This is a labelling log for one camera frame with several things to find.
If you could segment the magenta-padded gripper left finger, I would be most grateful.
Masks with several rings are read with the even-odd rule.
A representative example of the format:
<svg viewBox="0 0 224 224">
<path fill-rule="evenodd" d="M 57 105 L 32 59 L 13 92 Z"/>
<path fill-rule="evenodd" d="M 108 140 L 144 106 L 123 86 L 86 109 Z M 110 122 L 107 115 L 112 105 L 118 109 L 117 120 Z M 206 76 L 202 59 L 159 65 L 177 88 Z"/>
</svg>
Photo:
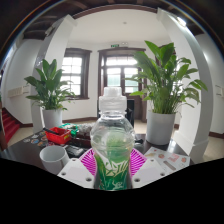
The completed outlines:
<svg viewBox="0 0 224 224">
<path fill-rule="evenodd" d="M 80 158 L 72 158 L 58 176 L 84 188 L 94 188 L 97 164 L 94 151 L 89 149 Z"/>
</svg>

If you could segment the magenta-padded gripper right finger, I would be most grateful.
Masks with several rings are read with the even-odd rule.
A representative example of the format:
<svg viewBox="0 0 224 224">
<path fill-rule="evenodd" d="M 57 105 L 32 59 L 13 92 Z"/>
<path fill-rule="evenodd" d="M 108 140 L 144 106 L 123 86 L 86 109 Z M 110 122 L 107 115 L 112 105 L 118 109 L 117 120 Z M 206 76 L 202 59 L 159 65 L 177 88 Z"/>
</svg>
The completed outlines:
<svg viewBox="0 0 224 224">
<path fill-rule="evenodd" d="M 133 188 L 140 188 L 165 176 L 164 169 L 154 158 L 147 158 L 137 149 L 130 154 L 129 174 Z"/>
</svg>

